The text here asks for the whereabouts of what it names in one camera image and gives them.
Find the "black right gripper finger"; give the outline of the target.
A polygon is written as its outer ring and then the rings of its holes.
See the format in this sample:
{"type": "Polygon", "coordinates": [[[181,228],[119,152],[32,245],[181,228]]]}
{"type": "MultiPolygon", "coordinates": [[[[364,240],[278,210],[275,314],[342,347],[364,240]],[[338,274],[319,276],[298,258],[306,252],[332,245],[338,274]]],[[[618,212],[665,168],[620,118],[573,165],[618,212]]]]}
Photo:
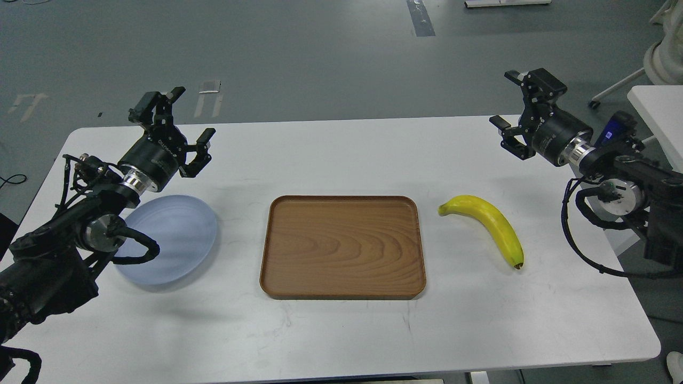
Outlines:
{"type": "Polygon", "coordinates": [[[536,156],[531,145],[533,132],[524,126],[512,126],[502,116],[491,116],[489,122],[498,129],[502,137],[501,146],[520,160],[527,160],[536,156]]]}
{"type": "Polygon", "coordinates": [[[559,97],[566,94],[568,87],[544,68],[518,72],[508,70],[505,78],[519,86],[524,104],[519,119],[520,126],[539,126],[554,115],[559,97]]]}

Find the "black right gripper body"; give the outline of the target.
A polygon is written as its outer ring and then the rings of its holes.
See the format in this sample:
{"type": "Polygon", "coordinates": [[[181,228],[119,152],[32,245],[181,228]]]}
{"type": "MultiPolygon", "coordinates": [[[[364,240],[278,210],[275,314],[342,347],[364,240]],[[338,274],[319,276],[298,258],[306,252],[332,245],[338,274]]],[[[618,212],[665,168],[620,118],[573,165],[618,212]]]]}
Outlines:
{"type": "Polygon", "coordinates": [[[554,167],[561,167],[566,164],[563,153],[570,142],[575,138],[588,141],[592,135],[593,128],[573,114],[557,109],[539,125],[531,146],[554,167]]]}

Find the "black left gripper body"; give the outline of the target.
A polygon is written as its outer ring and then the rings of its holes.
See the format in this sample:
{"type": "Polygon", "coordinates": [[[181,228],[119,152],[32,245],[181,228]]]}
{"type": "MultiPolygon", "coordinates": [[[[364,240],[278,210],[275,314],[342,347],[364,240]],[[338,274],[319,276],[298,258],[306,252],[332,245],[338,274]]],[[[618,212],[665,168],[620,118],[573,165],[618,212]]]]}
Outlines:
{"type": "Polygon", "coordinates": [[[186,146],[177,127],[154,129],[137,140],[117,165],[120,170],[143,173],[151,181],[151,189],[161,192],[185,163],[186,146]]]}

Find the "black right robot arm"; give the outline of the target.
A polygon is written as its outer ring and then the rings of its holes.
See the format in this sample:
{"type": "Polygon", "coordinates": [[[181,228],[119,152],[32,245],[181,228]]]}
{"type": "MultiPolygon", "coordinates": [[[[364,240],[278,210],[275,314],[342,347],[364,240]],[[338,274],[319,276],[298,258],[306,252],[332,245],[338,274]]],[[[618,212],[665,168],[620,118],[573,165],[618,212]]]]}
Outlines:
{"type": "Polygon", "coordinates": [[[571,164],[579,177],[568,181],[560,220],[574,253],[590,267],[626,278],[681,277],[681,173],[661,168],[644,158],[644,144],[635,135],[634,117],[614,113],[600,136],[557,105],[567,86],[544,68],[505,78],[522,92],[524,109],[517,125],[500,116],[489,120],[502,136],[501,146],[521,160],[540,155],[554,167],[571,164]],[[645,241],[644,258],[668,269],[628,273],[598,264],[584,255],[571,235],[568,204],[573,198],[579,212],[602,229],[633,231],[645,241]]]}

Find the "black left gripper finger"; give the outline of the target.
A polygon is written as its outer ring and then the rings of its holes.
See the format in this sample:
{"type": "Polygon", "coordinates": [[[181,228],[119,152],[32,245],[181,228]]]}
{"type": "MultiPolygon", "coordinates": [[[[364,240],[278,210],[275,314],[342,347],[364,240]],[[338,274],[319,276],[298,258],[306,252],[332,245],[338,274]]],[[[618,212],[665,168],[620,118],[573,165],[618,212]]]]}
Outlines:
{"type": "Polygon", "coordinates": [[[183,146],[183,155],[180,157],[182,162],[179,163],[179,172],[183,178],[195,178],[198,173],[202,172],[203,168],[212,160],[208,153],[210,148],[210,139],[216,133],[215,128],[207,128],[198,137],[193,145],[183,146]],[[186,164],[186,156],[188,153],[195,153],[195,157],[190,163],[186,164]]]}
{"type": "Polygon", "coordinates": [[[128,119],[144,130],[145,136],[166,133],[175,128],[172,107],[186,92],[183,86],[174,87],[166,94],[158,91],[146,92],[139,102],[129,109],[128,119]]]}

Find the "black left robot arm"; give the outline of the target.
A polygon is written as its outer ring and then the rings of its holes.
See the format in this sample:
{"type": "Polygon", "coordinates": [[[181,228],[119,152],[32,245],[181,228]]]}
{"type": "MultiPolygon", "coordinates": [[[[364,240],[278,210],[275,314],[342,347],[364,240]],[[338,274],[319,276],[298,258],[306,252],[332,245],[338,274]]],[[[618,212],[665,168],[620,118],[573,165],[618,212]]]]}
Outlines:
{"type": "Polygon", "coordinates": [[[97,297],[96,279],[107,265],[139,265],[159,255],[159,244],[130,228],[121,213],[137,207],[144,192],[161,192],[176,174],[194,178],[211,161],[215,129],[190,144],[174,124],[173,105],[185,91],[178,86],[141,97],[129,120],[144,133],[118,163],[64,156],[54,216],[8,246],[13,262],[1,274],[2,377],[23,359],[29,369],[22,381],[37,382],[39,354],[6,345],[27,324],[71,313],[97,297]]]}

